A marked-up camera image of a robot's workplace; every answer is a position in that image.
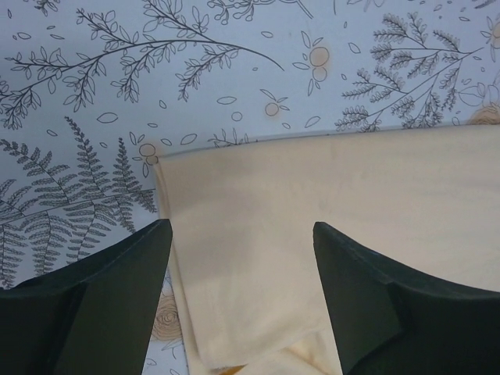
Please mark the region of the pale yellow t shirt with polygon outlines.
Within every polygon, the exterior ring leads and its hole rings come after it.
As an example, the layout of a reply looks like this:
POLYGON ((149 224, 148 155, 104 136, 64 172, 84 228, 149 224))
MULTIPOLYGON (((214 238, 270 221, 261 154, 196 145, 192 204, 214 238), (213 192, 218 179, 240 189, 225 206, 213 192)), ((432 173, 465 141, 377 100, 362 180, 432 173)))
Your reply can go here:
POLYGON ((264 141, 155 165, 192 374, 338 374, 313 227, 499 289, 499 128, 264 141))

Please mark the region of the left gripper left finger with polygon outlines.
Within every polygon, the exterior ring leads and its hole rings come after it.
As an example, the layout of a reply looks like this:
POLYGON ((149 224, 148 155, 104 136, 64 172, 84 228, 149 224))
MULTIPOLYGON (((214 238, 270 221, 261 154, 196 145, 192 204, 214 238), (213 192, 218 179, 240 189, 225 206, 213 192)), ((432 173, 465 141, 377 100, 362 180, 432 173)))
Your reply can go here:
POLYGON ((156 220, 61 269, 1 291, 3 374, 139 374, 173 232, 156 220))

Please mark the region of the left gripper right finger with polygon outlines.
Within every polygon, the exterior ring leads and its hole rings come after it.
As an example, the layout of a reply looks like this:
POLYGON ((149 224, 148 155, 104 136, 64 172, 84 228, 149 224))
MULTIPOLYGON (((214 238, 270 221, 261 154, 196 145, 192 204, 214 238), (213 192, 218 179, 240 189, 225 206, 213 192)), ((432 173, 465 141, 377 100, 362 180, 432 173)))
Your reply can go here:
POLYGON ((497 292, 415 270, 324 222, 313 247, 342 373, 498 373, 497 292))

